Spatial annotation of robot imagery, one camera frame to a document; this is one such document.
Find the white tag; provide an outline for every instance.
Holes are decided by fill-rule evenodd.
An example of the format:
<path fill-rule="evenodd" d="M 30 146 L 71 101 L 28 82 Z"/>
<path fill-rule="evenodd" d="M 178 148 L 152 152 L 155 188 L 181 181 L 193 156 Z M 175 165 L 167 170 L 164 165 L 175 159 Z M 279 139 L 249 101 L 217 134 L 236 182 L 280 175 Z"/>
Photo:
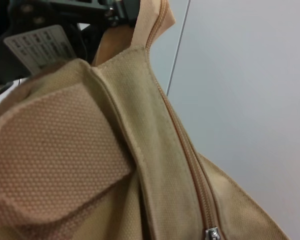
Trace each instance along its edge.
<path fill-rule="evenodd" d="M 32 74 L 59 59 L 74 59 L 76 54 L 60 25 L 53 25 L 6 37 L 4 43 Z"/>

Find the metal zipper slider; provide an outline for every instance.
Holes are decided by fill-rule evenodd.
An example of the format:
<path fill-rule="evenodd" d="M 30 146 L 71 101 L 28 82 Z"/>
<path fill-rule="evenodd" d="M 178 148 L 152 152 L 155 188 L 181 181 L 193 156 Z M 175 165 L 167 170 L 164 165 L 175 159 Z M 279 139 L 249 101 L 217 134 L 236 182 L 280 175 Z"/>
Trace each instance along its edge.
<path fill-rule="evenodd" d="M 205 240 L 220 240 L 219 231 L 217 227 L 205 230 Z"/>

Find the tan canvas bag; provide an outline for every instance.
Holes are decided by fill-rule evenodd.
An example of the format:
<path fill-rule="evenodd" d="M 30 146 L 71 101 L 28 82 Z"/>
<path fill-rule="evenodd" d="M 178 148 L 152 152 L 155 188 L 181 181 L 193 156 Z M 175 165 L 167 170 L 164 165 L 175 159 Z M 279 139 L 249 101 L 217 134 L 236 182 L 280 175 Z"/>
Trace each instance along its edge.
<path fill-rule="evenodd" d="M 196 152 L 149 63 L 174 23 L 141 0 L 93 66 L 60 63 L 0 104 L 0 240 L 285 240 Z"/>

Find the white wall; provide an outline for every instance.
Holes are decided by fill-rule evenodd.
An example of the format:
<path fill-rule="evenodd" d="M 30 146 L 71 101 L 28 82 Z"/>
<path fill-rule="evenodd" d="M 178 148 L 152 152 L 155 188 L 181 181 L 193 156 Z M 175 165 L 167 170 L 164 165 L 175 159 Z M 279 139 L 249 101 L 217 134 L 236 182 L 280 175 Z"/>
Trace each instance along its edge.
<path fill-rule="evenodd" d="M 196 147 L 300 239 L 300 0 L 191 0 L 169 99 Z"/>

